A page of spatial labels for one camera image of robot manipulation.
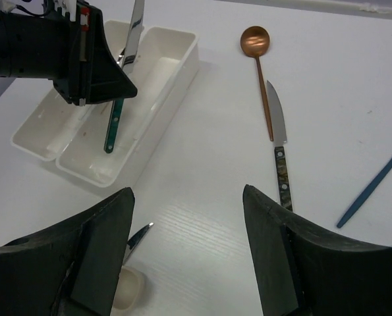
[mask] white tray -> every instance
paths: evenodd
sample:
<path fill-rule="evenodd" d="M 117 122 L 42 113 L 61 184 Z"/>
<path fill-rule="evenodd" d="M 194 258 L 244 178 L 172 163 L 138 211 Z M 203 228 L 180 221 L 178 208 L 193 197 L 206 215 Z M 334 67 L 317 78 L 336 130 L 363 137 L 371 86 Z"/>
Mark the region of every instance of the white tray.
<path fill-rule="evenodd" d="M 125 46 L 129 23 L 108 21 L 111 53 Z M 100 188 L 133 186 L 199 68 L 196 34 L 160 27 L 142 33 L 130 79 L 138 95 L 124 102 L 115 148 L 103 150 L 110 107 L 76 107 L 52 89 L 12 137 L 12 144 Z"/>

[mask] table surface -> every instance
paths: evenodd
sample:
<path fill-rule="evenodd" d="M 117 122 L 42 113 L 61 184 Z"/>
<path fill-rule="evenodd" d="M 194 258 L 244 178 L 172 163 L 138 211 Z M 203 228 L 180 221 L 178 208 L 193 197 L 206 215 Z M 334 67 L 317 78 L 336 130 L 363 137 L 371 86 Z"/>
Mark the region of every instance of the table surface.
<path fill-rule="evenodd" d="M 105 20 L 132 1 L 94 0 Z M 200 71 L 134 187 L 131 233 L 154 222 L 128 264 L 147 276 L 129 315 L 261 315 L 242 210 L 252 184 L 275 200 L 255 62 L 241 32 L 262 25 L 264 76 L 279 94 L 294 211 L 330 230 L 392 156 L 392 20 L 212 0 L 146 0 L 145 24 L 200 35 Z M 0 98 L 0 245 L 70 217 L 108 191 L 87 190 L 13 148 L 49 91 L 18 79 Z M 392 171 L 341 234 L 392 245 Z"/>

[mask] blue stick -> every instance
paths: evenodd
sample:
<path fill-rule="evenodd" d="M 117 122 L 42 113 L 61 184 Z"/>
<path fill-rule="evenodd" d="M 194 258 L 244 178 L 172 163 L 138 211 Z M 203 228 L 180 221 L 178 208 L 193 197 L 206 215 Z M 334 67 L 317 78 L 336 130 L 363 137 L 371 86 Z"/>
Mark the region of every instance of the blue stick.
<path fill-rule="evenodd" d="M 337 228 L 341 228 L 343 225 L 349 221 L 349 219 L 358 211 L 361 205 L 370 197 L 373 191 L 377 188 L 380 182 L 385 178 L 386 174 L 392 169 L 392 158 L 389 162 L 384 166 L 384 168 L 379 172 L 379 174 L 370 182 L 367 188 L 364 189 L 363 192 L 357 197 L 357 199 L 352 203 L 352 205 L 348 208 L 345 214 L 342 216 L 341 220 L 336 224 Z"/>

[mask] cutlery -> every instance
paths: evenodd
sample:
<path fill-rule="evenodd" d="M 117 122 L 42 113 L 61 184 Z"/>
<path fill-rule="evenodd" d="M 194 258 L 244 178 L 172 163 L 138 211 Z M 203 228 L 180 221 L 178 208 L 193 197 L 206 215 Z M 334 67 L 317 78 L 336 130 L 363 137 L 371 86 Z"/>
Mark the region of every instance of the cutlery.
<path fill-rule="evenodd" d="M 256 60 L 257 73 L 259 77 L 260 93 L 262 95 L 263 110 L 266 117 L 267 131 L 269 132 L 270 141 L 273 141 L 272 120 L 270 117 L 269 103 L 267 102 L 267 93 L 264 86 L 262 66 L 260 56 L 266 54 L 270 45 L 269 33 L 261 26 L 252 26 L 246 29 L 240 39 L 241 49 L 248 57 Z"/>
<path fill-rule="evenodd" d="M 124 259 L 123 259 L 123 265 L 126 263 L 128 258 L 130 257 L 131 253 L 136 249 L 136 247 L 139 245 L 139 243 L 142 241 L 143 237 L 148 233 L 149 229 L 153 226 L 153 223 L 147 224 L 145 227 L 140 229 L 136 234 L 134 234 L 133 237 L 131 237 L 128 242 L 127 246 L 125 248 L 125 254 L 124 254 Z"/>
<path fill-rule="evenodd" d="M 349 221 L 349 219 L 358 211 L 361 205 L 363 205 L 364 202 L 370 197 L 370 195 L 373 193 L 373 191 L 377 188 L 377 186 L 385 178 L 385 176 L 389 173 L 391 169 L 392 158 L 347 209 L 341 220 L 336 224 L 337 228 L 342 228 L 342 226 L 345 225 L 347 221 Z"/>
<path fill-rule="evenodd" d="M 138 43 L 143 30 L 143 13 L 144 0 L 135 0 L 132 10 L 130 29 L 128 30 L 125 48 L 120 56 L 123 56 L 121 68 L 126 75 L 132 72 L 134 61 L 136 60 Z M 109 117 L 108 129 L 106 133 L 104 150 L 106 153 L 112 153 L 115 145 L 115 138 L 119 126 L 121 111 L 123 110 L 124 99 L 118 99 L 112 102 L 111 115 Z"/>
<path fill-rule="evenodd" d="M 277 184 L 279 187 L 279 199 L 281 206 L 292 211 L 293 203 L 291 200 L 291 190 L 289 188 L 289 178 L 287 170 L 287 160 L 285 158 L 285 149 L 283 144 L 287 142 L 287 131 L 285 129 L 285 120 L 279 97 L 273 85 L 267 81 L 267 97 L 270 104 L 270 114 L 273 127 L 273 144 L 275 146 L 275 164 L 277 173 Z"/>

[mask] robotic hand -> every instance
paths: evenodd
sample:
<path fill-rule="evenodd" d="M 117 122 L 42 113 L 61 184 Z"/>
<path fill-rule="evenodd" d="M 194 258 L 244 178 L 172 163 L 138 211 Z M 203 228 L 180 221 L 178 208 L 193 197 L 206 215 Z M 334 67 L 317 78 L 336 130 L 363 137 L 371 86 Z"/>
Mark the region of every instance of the robotic hand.
<path fill-rule="evenodd" d="M 0 0 L 0 77 L 50 79 L 75 105 L 136 96 L 109 52 L 98 8 L 83 0 L 43 0 L 43 11 Z"/>

